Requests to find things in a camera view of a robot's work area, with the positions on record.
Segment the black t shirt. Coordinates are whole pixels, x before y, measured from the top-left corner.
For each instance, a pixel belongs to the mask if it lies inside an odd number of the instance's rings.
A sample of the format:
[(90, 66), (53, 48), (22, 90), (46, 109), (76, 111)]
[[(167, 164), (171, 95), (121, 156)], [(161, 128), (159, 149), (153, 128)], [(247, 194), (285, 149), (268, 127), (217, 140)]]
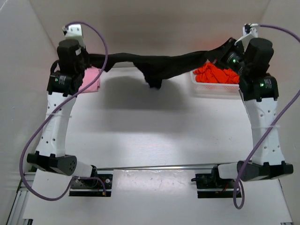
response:
[(160, 89), (163, 80), (179, 76), (204, 66), (206, 62), (214, 62), (212, 56), (214, 50), (196, 51), (178, 56), (138, 55), (133, 53), (104, 54), (89, 53), (90, 65), (95, 68), (103, 68), (109, 72), (117, 63), (130, 62), (144, 76), (150, 88)]

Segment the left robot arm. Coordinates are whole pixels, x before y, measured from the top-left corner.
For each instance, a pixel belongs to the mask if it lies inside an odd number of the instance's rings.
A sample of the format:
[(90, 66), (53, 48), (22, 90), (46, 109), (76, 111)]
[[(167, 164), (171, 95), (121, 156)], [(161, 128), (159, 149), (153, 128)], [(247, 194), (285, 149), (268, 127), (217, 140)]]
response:
[(77, 93), (89, 67), (88, 53), (79, 24), (63, 28), (65, 39), (59, 42), (47, 85), (46, 125), (34, 153), (27, 162), (41, 171), (66, 176), (90, 177), (93, 167), (66, 154), (65, 140), (68, 122), (76, 99), (64, 101)]

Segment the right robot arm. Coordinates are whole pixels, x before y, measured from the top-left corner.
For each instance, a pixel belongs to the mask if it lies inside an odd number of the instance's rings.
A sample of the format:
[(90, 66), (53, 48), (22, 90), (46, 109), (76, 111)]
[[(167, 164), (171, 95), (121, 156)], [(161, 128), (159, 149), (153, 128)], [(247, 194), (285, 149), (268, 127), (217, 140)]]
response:
[(267, 70), (274, 54), (272, 42), (258, 37), (255, 23), (245, 24), (243, 36), (226, 50), (220, 62), (239, 75), (240, 95), (252, 129), (254, 153), (246, 160), (217, 166), (220, 179), (271, 180), (293, 173), (286, 163), (275, 124), (278, 83)]

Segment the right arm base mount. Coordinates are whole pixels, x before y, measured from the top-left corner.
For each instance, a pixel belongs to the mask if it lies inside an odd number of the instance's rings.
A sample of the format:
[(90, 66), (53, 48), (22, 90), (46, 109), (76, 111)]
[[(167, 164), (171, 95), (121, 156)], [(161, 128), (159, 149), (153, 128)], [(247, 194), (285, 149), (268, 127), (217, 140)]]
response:
[(191, 182), (196, 184), (198, 199), (220, 199), (233, 197), (234, 179), (222, 179), (215, 166), (210, 173), (196, 173)]

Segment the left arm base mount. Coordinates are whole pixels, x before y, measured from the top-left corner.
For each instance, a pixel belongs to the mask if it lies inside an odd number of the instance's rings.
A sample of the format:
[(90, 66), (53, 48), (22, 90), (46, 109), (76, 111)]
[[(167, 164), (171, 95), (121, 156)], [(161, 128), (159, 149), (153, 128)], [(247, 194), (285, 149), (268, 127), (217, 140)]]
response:
[(69, 196), (71, 197), (111, 197), (113, 170), (97, 170), (98, 180), (76, 179), (72, 181)]

